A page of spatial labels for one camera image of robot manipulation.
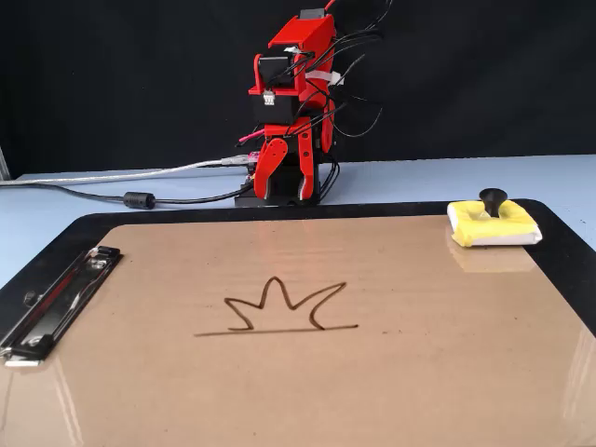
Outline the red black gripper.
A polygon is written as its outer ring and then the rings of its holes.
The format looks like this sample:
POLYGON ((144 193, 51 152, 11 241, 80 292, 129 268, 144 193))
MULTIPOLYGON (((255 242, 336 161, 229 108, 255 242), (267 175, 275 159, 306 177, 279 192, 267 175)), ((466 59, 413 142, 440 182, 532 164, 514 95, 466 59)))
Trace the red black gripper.
MULTIPOLYGON (((298 136, 298 155, 302 172, 299 198, 306 201, 313 196, 316 185, 312 131, 318 148, 328 153, 332 147, 335 103, 329 91, 319 86, 296 88, 257 88, 249 90, 254 119, 273 135, 273 127, 280 127, 283 137, 298 136)), ((253 175, 253 190, 260 199, 267 199, 269 180, 279 167, 288 145, 283 138, 264 142, 253 175)))

